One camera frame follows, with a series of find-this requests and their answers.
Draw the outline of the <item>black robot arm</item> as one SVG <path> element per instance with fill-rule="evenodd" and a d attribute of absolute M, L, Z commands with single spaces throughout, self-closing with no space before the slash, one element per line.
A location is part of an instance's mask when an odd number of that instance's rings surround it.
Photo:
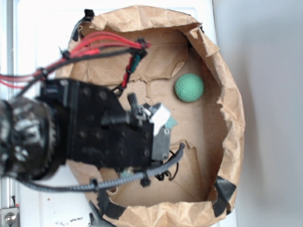
<path fill-rule="evenodd" d="M 34 99 L 1 101 L 1 175 L 47 179 L 66 160 L 116 171 L 161 165 L 169 156 L 170 111 L 139 105 L 133 93 L 128 100 L 125 110 L 107 87 L 55 79 Z"/>

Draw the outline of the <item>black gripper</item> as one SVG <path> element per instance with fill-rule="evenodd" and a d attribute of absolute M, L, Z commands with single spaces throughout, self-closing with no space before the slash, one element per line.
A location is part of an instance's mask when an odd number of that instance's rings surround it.
<path fill-rule="evenodd" d="M 161 103 L 139 105 L 133 93 L 128 101 L 131 109 L 125 110 L 110 89 L 74 82 L 68 158 L 116 170 L 162 164 L 169 157 L 170 111 Z"/>

